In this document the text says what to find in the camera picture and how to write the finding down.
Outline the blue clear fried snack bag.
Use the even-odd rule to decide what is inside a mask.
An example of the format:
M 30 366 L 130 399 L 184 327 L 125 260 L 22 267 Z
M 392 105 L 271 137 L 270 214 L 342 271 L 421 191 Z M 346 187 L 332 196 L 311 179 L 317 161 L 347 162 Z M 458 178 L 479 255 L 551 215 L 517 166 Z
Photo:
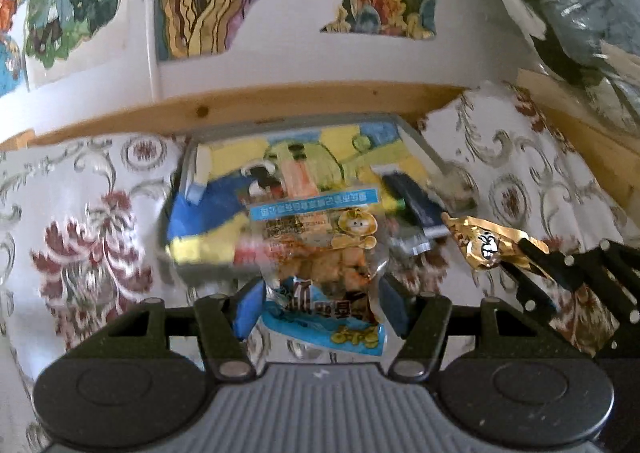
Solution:
M 372 303 L 388 262 L 375 186 L 250 207 L 256 262 L 267 286 L 262 324 L 331 352 L 382 355 Z

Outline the gold cartoon snack packet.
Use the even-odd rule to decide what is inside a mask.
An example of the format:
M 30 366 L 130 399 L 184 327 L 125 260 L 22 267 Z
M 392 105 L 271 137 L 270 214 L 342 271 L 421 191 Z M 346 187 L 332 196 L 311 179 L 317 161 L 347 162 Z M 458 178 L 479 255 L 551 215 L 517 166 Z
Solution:
M 472 216 L 451 217 L 448 213 L 442 214 L 442 222 L 473 269 L 488 270 L 505 262 L 532 271 L 534 263 L 518 246 L 521 241 L 532 244 L 541 253 L 550 253 L 546 243 L 520 229 Z

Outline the floral white bedspread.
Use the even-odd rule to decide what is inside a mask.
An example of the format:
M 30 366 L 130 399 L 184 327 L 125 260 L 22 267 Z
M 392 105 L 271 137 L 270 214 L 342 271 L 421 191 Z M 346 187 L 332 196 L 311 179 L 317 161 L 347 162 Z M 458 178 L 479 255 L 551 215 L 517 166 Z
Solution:
M 373 116 L 307 128 L 297 139 L 328 170 L 371 182 L 370 165 L 395 162 L 424 182 L 450 168 L 480 218 L 521 229 L 553 251 L 601 239 L 639 241 L 639 219 L 602 188 L 525 88 L 486 83 L 418 124 L 432 156 L 408 132 Z M 203 243 L 170 244 L 166 225 L 186 139 L 143 132 L 70 140 L 1 158 L 1 447 L 38 452 L 47 437 L 30 395 L 65 351 L 146 297 L 191 303 L 241 284 L 232 265 L 245 221 Z

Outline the grey tray with drawing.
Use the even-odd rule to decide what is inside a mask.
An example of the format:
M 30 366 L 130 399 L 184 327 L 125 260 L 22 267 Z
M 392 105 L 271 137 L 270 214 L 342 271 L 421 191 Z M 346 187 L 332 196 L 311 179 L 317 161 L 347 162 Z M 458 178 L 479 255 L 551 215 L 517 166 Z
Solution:
M 186 285 L 300 277 L 363 291 L 390 256 L 448 235 L 475 206 L 463 179 L 396 115 L 316 116 L 193 139 L 167 227 Z

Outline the orange white wafer packet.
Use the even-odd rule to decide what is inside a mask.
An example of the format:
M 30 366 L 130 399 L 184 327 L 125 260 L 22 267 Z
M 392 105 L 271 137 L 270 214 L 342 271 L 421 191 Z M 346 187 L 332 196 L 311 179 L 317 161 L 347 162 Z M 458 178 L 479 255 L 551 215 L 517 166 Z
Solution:
M 286 192 L 291 199 L 308 199 L 319 194 L 305 161 L 295 161 L 293 158 L 282 160 L 280 169 Z

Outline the orange girl wall drawing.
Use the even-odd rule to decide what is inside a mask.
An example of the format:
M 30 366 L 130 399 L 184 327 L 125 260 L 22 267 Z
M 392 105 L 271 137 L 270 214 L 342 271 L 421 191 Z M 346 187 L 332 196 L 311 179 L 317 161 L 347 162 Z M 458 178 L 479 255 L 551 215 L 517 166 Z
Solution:
M 1 0 L 1 95 L 24 82 L 26 0 Z

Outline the yellow green snack packet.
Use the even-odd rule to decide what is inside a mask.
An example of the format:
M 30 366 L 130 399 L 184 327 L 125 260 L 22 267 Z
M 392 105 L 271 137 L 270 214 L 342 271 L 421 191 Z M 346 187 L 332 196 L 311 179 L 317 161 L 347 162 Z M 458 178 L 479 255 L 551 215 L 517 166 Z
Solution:
M 441 239 L 449 235 L 449 229 L 442 221 L 442 206 L 431 200 L 410 176 L 392 170 L 382 173 L 382 181 L 405 202 L 406 218 L 420 228 L 427 239 Z

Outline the wooden bed frame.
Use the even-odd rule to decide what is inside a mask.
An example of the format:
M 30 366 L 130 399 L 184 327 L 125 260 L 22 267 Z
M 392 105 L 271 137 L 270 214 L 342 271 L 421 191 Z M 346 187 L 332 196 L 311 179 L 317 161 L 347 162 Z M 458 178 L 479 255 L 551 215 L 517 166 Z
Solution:
M 529 70 L 516 83 L 529 90 L 544 116 L 582 154 L 602 188 L 628 214 L 639 211 L 639 141 L 608 128 L 567 84 Z M 457 95 L 454 85 L 392 82 L 326 82 L 209 91 L 116 111 L 45 135 L 32 129 L 3 140 L 12 151 L 109 132 L 192 132 L 196 128 L 266 122 L 312 114 L 387 112 L 416 123 Z

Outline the red white snack packet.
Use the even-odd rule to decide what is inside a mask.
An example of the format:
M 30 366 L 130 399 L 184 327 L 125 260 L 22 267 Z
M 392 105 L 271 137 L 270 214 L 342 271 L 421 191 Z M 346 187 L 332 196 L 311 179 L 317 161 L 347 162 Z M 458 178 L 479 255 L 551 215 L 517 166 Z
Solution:
M 233 265 L 259 265 L 269 259 L 269 246 L 259 237 L 241 237 L 235 245 Z

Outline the pile of clothes in plastic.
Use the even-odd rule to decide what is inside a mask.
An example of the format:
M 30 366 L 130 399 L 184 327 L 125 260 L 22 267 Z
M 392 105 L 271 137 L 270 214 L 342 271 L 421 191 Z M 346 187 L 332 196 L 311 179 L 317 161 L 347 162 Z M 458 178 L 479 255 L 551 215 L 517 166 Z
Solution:
M 502 0 L 544 69 L 605 123 L 639 132 L 639 0 Z

